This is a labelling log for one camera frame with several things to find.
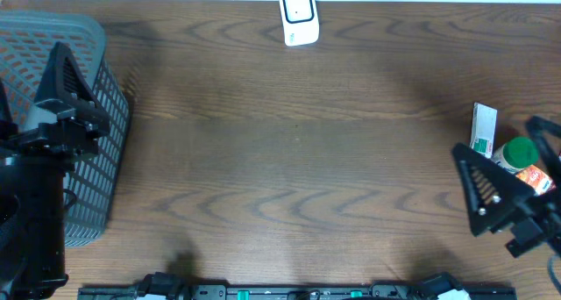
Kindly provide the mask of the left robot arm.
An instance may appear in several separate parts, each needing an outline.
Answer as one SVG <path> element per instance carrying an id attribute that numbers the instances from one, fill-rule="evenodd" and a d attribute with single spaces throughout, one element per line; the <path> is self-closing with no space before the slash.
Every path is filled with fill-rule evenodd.
<path id="1" fill-rule="evenodd" d="M 46 299 L 66 285 L 63 179 L 77 161 L 99 153 L 110 116 L 99 103 L 71 49 L 58 42 L 49 54 L 34 99 L 56 117 L 21 132 L 1 98 L 1 297 Z"/>

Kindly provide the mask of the small orange box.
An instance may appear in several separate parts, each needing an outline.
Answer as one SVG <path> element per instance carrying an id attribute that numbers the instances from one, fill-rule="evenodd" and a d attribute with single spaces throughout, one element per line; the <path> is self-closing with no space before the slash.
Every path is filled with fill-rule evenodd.
<path id="1" fill-rule="evenodd" d="M 556 188 L 553 180 L 535 165 L 531 165 L 518 172 L 516 177 L 528 184 L 537 196 L 541 196 Z"/>

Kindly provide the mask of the green lid jar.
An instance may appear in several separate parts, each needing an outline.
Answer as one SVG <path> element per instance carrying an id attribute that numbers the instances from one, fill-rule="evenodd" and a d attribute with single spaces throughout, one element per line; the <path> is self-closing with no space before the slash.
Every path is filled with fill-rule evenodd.
<path id="1" fill-rule="evenodd" d="M 539 160 L 535 143 L 527 137 L 517 137 L 496 149 L 491 161 L 510 174 L 517 174 Z"/>

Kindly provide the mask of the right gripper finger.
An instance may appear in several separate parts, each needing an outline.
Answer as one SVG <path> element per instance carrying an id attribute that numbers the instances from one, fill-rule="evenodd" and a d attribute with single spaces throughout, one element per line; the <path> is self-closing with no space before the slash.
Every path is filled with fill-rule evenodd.
<path id="1" fill-rule="evenodd" d="M 556 186 L 560 185 L 560 159 L 550 146 L 545 137 L 545 133 L 559 138 L 560 125 L 545 118 L 538 116 L 531 117 L 526 122 L 526 130 L 530 138 L 534 141 L 536 148 L 540 154 L 543 164 L 547 168 L 550 178 Z"/>
<path id="2" fill-rule="evenodd" d="M 500 232 L 517 223 L 522 205 L 535 191 L 465 144 L 457 143 L 451 154 L 465 194 L 472 235 Z"/>

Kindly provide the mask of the white green Panadol box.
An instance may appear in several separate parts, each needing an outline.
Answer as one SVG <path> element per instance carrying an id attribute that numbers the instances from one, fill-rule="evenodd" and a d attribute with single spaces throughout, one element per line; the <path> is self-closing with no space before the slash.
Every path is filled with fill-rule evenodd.
<path id="1" fill-rule="evenodd" d="M 494 135 L 498 111 L 481 103 L 473 105 L 470 148 L 486 158 L 491 158 L 494 150 Z"/>

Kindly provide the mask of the grey plastic basket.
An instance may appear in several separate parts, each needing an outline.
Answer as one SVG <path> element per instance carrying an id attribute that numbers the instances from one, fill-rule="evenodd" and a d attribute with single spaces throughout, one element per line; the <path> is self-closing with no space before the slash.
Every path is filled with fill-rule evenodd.
<path id="1" fill-rule="evenodd" d="M 130 112 L 104 59 L 92 18 L 1 14 L 1 154 L 55 166 L 66 246 L 85 246 L 106 226 Z"/>

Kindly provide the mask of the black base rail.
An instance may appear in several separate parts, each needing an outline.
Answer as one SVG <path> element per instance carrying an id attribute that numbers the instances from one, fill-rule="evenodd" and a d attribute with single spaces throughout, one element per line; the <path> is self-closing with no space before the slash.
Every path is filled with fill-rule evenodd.
<path id="1" fill-rule="evenodd" d="M 374 282 L 356 286 L 231 286 L 192 284 L 157 272 L 131 286 L 89 286 L 78 300 L 516 300 L 511 287 L 470 286 L 448 273 L 420 282 Z"/>

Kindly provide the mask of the white barcode scanner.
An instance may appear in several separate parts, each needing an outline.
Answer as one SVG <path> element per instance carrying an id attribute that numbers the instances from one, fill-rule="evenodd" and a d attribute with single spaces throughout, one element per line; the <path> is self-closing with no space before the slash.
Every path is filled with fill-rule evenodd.
<path id="1" fill-rule="evenodd" d="M 316 0 L 279 0 L 286 46 L 304 46 L 319 40 Z"/>

